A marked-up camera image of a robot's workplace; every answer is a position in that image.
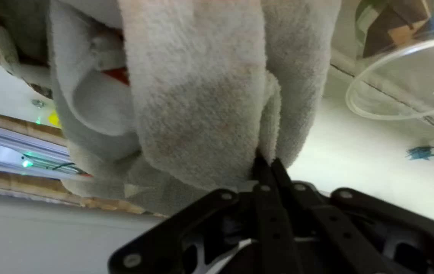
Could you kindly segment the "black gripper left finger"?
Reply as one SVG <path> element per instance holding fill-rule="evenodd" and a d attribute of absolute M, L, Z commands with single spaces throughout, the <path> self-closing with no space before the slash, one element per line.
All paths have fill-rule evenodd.
<path fill-rule="evenodd" d="M 217 189 L 115 249 L 108 274 L 287 274 L 299 271 L 278 164 L 257 155 L 249 190 Z"/>

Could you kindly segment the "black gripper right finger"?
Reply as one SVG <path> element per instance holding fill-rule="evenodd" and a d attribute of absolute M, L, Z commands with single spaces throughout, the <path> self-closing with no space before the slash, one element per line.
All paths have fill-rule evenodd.
<path fill-rule="evenodd" d="M 271 164 L 298 236 L 315 237 L 338 274 L 434 274 L 434 219 L 341 187 L 328 196 Z"/>

